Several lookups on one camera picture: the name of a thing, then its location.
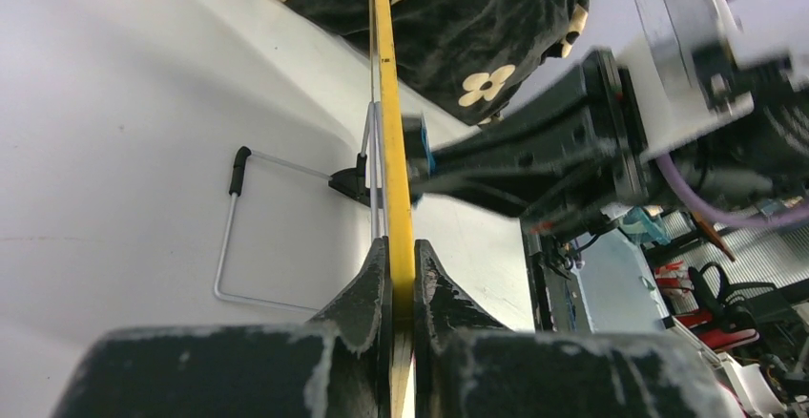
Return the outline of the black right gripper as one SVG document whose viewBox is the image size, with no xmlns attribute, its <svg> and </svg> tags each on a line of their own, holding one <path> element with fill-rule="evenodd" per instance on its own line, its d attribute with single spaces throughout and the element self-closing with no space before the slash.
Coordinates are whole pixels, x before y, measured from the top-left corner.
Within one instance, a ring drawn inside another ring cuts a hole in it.
<svg viewBox="0 0 809 418">
<path fill-rule="evenodd" d="M 412 178 L 411 198 L 524 214 L 528 232 L 559 239 L 609 230 L 649 194 L 627 74 L 611 51 L 590 51 L 502 122 L 430 149 L 433 177 Z"/>
</svg>

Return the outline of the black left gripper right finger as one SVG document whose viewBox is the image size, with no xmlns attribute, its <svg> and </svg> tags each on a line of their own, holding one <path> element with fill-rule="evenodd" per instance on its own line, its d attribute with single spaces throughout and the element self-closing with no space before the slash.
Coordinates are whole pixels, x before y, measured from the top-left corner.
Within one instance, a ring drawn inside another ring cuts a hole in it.
<svg viewBox="0 0 809 418">
<path fill-rule="evenodd" d="M 734 400 L 671 335 L 518 332 L 415 244 L 419 417 L 730 417 Z"/>
</svg>

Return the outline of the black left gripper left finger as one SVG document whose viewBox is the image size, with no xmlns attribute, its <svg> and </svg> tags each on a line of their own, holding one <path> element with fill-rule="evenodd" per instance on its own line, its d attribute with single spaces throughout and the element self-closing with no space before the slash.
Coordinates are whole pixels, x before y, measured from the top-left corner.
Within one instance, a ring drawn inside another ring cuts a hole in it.
<svg viewBox="0 0 809 418">
<path fill-rule="evenodd" d="M 133 327 L 98 339 L 57 417 L 387 417 L 388 242 L 301 324 Z"/>
</svg>

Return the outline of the yellow framed whiteboard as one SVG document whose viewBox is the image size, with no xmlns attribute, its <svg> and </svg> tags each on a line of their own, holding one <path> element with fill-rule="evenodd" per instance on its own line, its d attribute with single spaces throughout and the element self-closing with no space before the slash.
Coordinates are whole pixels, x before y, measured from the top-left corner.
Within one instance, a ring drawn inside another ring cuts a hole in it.
<svg viewBox="0 0 809 418">
<path fill-rule="evenodd" d="M 387 232 L 384 277 L 391 286 L 383 310 L 380 362 L 385 377 L 378 396 L 387 401 L 385 416 L 399 417 L 413 360 L 418 249 L 429 244 L 413 234 L 390 3 L 369 0 L 369 6 L 372 94 L 380 100 L 375 121 Z M 428 416 L 531 417 L 538 408 L 518 351 L 527 347 L 533 332 L 524 248 L 516 227 L 501 221 L 495 227 L 492 240 L 476 237 L 480 243 L 466 254 L 467 265 L 455 261 L 448 272 L 437 274 L 449 282 L 456 303 L 445 304 L 444 310 L 471 325 L 445 332 L 447 348 L 439 352 L 438 366 L 426 373 L 439 387 L 425 394 Z"/>
</svg>

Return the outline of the blue eraser cloth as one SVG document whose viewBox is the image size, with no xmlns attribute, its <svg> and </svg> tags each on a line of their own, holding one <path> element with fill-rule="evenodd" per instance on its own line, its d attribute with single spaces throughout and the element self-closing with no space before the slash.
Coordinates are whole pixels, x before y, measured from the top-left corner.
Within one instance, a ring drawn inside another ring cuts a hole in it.
<svg viewBox="0 0 809 418">
<path fill-rule="evenodd" d="M 410 203 L 416 206 L 433 178 L 435 161 L 428 143 L 425 118 L 406 115 L 402 126 Z"/>
</svg>

